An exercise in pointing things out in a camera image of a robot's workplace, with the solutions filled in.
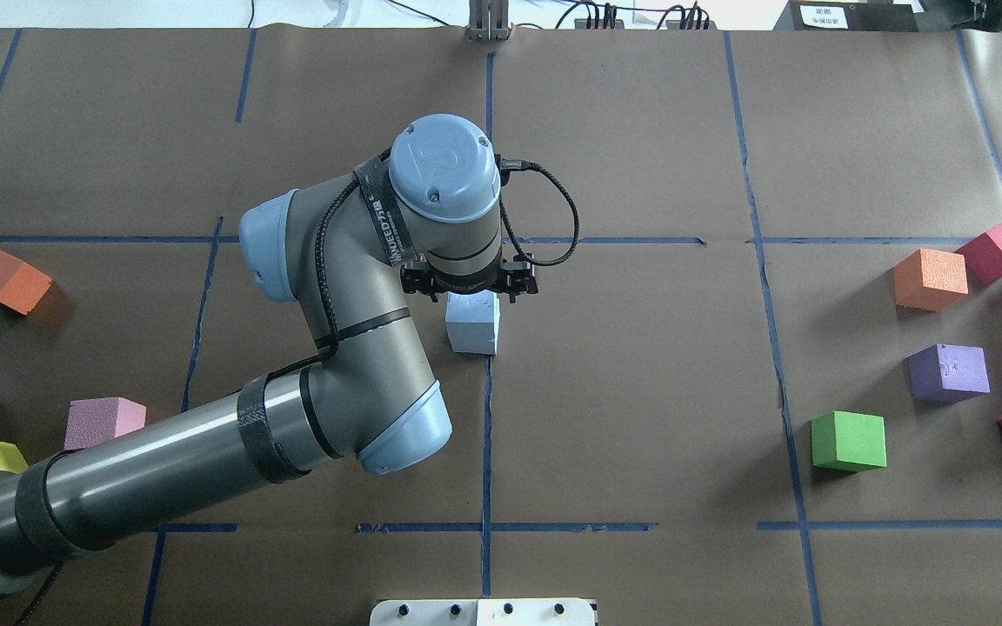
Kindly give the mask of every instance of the robotic arm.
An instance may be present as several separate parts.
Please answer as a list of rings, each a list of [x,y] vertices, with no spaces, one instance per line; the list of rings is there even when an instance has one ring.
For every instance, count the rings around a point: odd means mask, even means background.
[[[0,598],[45,567],[332,460],[355,455],[385,475],[442,448],[451,421],[402,292],[537,291],[531,254],[501,257],[500,169],[524,162],[499,162],[476,124],[428,115],[354,174],[247,211],[255,280],[300,302],[319,353],[141,431],[0,472]]]

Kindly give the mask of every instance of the label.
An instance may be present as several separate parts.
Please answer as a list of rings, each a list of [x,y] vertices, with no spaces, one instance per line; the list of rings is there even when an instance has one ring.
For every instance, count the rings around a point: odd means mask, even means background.
[[[412,244],[405,216],[401,214],[401,206],[381,159],[374,157],[355,167],[354,177],[358,179],[362,197],[366,198],[370,218],[386,249],[389,264],[397,266],[410,260],[417,250]]]
[[[848,28],[846,9],[841,7],[808,7],[803,4],[799,8],[803,12],[803,23],[816,28]]]

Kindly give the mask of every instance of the blue joint cap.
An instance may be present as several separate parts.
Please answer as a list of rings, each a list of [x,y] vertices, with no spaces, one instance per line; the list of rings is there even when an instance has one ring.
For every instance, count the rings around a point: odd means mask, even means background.
[[[264,201],[246,211],[238,224],[238,242],[254,281],[270,299],[295,300],[289,285],[289,261],[286,257],[286,226],[289,205],[299,189]]]
[[[431,457],[450,437],[451,418],[435,381],[386,432],[358,453],[358,460],[367,472],[383,476]]]
[[[401,201],[446,224],[474,221],[501,195],[493,143],[458,115],[421,117],[393,142],[389,178]]]

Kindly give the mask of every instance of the light blue cube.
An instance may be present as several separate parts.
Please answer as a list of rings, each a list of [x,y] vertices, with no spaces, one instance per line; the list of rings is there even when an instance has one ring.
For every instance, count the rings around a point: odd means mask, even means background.
[[[491,290],[446,295],[446,337],[456,353],[497,354],[501,307]]]

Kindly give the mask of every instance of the purple cube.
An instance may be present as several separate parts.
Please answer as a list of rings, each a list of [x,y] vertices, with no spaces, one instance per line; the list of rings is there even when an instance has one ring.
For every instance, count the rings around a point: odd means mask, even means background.
[[[953,404],[989,392],[985,350],[971,346],[930,346],[914,354],[911,369],[911,396],[927,402]]]

